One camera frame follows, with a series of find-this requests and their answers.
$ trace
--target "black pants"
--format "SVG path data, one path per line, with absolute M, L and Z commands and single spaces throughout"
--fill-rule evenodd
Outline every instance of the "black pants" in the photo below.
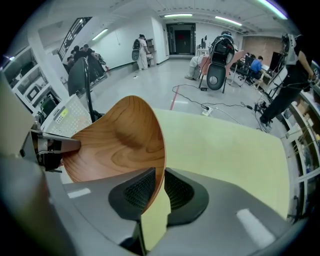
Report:
M 283 111 L 285 111 L 289 105 L 298 97 L 299 93 L 301 92 L 302 88 L 306 86 L 305 84 L 297 84 L 294 83 L 303 83 L 306 82 L 303 80 L 303 78 L 298 75 L 297 73 L 291 72 L 286 76 L 286 78 L 283 80 L 283 83 L 281 86 L 284 86 L 284 88 L 280 89 L 280 92 L 277 97 L 273 100 L 273 102 L 265 109 L 262 116 L 260 117 L 260 121 L 264 124 L 270 122 L 273 118 L 275 118 L 277 115 L 281 114 Z M 301 89 L 293 89 L 289 87 L 285 87 L 289 84 L 292 87 L 295 88 L 301 88 Z
M 91 82 L 94 82 L 98 78 L 98 76 L 95 71 L 95 65 L 88 61 L 88 66 L 89 66 L 89 78 L 91 83 Z

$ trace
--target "ceiling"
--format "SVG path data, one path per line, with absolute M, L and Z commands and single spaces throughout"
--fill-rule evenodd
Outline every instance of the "ceiling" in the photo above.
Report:
M 53 0 L 35 12 L 32 25 L 39 27 L 42 44 L 48 48 L 65 38 L 76 18 L 98 17 L 100 24 L 92 31 L 92 34 L 98 34 L 102 27 L 120 24 L 148 12 L 160 16 L 165 23 L 211 24 L 242 35 L 298 33 L 289 19 L 278 18 L 258 0 Z M 192 14 L 192 17 L 164 17 L 165 14 L 181 13 Z M 242 26 L 219 21 L 215 16 L 239 22 Z

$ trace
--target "floor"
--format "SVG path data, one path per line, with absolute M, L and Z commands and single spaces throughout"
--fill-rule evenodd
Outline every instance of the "floor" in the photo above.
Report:
M 255 88 L 239 81 L 238 75 L 235 76 L 234 82 L 226 84 L 225 92 L 222 89 L 213 91 L 201 91 L 197 89 L 199 81 L 185 79 L 184 76 L 189 68 L 188 59 L 170 59 L 161 65 L 151 67 L 148 70 L 134 71 L 125 75 L 121 79 L 112 79 L 112 71 L 109 78 L 104 79 L 93 88 L 93 109 L 100 113 L 106 113 L 116 102 L 125 96 L 136 95 L 143 98 L 151 107 L 164 110 L 173 110 L 178 112 L 192 113 L 201 115 L 203 108 L 200 104 L 190 102 L 185 97 L 199 103 L 224 103 L 226 105 L 245 105 L 254 107 L 261 93 Z M 207 87 L 205 79 L 202 87 Z M 240 123 L 244 126 L 258 129 L 259 123 L 255 118 L 255 112 L 246 107 L 225 106 L 223 104 L 215 105 L 218 109 L 213 109 L 211 116 L 226 121 Z M 287 132 L 286 127 L 276 118 L 273 120 L 273 128 L 270 134 L 278 138 L 283 138 Z M 293 147 L 290 143 L 283 140 L 284 150 L 286 152 L 288 162 L 289 179 L 290 179 L 290 198 L 294 196 L 294 179 L 298 173 L 297 159 L 293 153 Z M 293 211 L 294 206 L 291 205 L 289 212 Z

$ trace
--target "black chair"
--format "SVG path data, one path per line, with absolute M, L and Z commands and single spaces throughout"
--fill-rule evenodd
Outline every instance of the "black chair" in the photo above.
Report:
M 248 55 L 245 56 L 245 64 L 242 63 L 242 66 L 236 71 L 238 74 L 238 78 L 240 81 L 244 80 L 247 82 L 249 85 L 253 84 L 253 82 L 250 80 L 252 77 L 252 70 L 250 69 L 250 66 L 252 62 L 255 60 L 255 58 L 252 58 Z

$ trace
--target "man in blue shirt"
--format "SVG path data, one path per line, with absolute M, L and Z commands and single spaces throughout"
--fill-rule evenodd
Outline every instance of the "man in blue shirt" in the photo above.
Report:
M 251 66 L 250 66 L 251 74 L 250 75 L 251 75 L 251 77 L 256 79 L 253 86 L 259 85 L 263 82 L 263 80 L 261 79 L 261 73 L 260 73 L 260 70 L 262 69 L 262 61 L 263 60 L 264 60 L 264 58 L 262 58 L 262 56 L 259 56 L 258 59 L 255 59 L 251 63 Z

